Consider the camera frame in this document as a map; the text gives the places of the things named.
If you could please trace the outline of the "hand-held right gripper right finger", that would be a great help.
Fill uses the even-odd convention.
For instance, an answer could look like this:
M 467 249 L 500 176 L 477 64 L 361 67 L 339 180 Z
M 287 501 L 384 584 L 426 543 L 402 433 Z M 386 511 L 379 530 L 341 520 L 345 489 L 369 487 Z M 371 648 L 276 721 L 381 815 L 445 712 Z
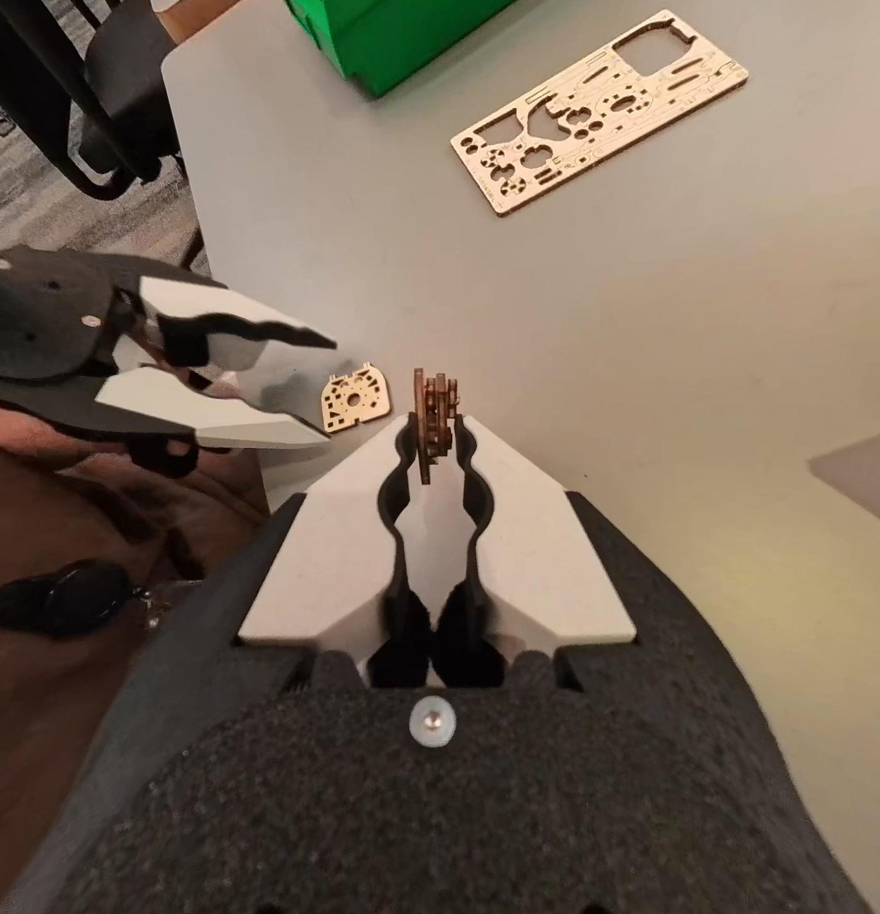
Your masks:
M 583 497 L 470 416 L 455 424 L 475 530 L 453 590 L 453 681 L 502 682 L 506 650 L 628 645 L 637 627 L 579 508 Z

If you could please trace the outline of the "wooden cut-out part sheet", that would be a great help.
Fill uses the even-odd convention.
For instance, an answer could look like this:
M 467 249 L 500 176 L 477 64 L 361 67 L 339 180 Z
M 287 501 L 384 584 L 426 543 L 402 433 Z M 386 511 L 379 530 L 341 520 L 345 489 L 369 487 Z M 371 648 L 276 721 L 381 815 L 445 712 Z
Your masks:
M 664 31 L 683 53 L 650 75 L 621 51 Z M 720 97 L 747 69 L 669 9 L 455 134 L 450 144 L 492 210 L 509 215 Z

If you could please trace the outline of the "black glossy object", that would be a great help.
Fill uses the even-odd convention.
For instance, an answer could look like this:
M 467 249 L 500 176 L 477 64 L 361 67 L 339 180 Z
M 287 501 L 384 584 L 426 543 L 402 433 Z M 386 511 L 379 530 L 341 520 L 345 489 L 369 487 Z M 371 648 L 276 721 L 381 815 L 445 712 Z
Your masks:
M 113 561 L 92 558 L 0 587 L 0 629 L 70 639 L 101 630 L 150 588 Z

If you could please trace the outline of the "person's brown clothing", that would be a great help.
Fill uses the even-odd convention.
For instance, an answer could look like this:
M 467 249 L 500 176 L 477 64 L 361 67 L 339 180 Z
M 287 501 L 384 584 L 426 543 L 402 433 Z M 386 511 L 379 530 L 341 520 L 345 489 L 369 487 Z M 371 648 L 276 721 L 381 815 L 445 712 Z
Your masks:
M 137 583 L 203 577 L 232 542 L 210 529 L 127 546 L 100 528 L 0 534 L 0 586 L 108 557 Z M 94 634 L 67 641 L 0 629 L 0 904 L 77 780 L 91 740 L 149 639 L 136 603 Z

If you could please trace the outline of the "small wooden perforated plate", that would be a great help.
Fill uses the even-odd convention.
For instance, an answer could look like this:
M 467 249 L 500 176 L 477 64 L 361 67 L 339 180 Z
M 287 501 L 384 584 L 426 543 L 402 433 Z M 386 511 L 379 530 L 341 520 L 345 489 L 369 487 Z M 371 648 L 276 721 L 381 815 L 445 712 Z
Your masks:
M 329 437 L 368 424 L 392 412 L 390 389 L 377 366 L 367 361 L 345 374 L 334 374 L 320 396 L 323 431 Z

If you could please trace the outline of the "black chair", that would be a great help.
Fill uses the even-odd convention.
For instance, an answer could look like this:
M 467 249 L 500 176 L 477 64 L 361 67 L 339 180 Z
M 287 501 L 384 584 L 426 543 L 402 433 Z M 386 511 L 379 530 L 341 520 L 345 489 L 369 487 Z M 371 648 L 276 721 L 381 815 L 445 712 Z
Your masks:
M 161 65 L 174 49 L 148 1 L 108 2 L 80 53 L 46 2 L 0 2 L 0 110 L 77 189 L 114 200 L 185 171 Z

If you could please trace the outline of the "person's left hand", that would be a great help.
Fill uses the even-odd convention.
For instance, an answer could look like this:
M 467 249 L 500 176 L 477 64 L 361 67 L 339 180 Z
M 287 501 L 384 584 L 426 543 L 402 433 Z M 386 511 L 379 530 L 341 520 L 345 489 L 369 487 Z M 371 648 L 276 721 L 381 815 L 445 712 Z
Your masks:
M 74 439 L 2 407 L 0 449 L 51 474 L 131 543 L 176 531 L 196 556 L 210 556 L 227 541 L 244 541 L 270 517 L 254 451 L 200 451 L 193 472 L 171 479 L 138 467 L 120 445 Z

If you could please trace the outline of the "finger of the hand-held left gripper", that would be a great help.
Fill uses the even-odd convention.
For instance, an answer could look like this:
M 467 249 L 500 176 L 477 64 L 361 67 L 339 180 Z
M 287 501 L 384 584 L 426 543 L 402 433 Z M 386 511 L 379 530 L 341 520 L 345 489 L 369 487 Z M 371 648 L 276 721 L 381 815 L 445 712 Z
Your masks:
M 299 417 L 257 409 L 240 398 L 209 397 L 161 368 L 135 368 L 107 379 L 95 397 L 107 406 L 190 428 L 204 448 L 299 450 L 329 443 Z
M 153 276 L 126 285 L 137 314 L 119 337 L 119 369 L 251 369 L 270 343 L 292 348 L 336 350 L 320 330 L 250 297 L 218 285 Z

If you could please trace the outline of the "brown wooden gear assembly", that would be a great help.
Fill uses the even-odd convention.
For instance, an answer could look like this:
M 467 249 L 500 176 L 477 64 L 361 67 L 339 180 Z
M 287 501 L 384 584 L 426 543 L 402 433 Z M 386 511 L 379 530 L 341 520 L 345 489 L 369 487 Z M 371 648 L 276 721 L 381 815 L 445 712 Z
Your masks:
M 431 483 L 431 468 L 453 447 L 450 424 L 457 417 L 460 402 L 458 381 L 443 373 L 433 377 L 423 368 L 413 372 L 416 423 L 416 451 L 422 485 Z

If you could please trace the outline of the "green box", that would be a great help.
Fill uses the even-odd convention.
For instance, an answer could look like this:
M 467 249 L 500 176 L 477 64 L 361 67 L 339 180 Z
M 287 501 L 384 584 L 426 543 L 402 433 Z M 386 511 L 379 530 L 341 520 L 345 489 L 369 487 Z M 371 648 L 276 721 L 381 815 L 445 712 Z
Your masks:
M 382 97 L 484 25 L 510 1 L 286 1 L 346 80 Z

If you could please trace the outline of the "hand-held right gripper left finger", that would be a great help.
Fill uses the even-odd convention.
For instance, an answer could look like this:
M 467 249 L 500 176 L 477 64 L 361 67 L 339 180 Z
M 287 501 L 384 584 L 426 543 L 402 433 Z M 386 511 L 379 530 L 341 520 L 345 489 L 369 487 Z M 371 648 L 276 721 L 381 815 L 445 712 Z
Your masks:
M 413 414 L 394 419 L 285 507 L 297 512 L 239 629 L 247 646 L 343 652 L 421 642 L 397 521 L 410 503 Z

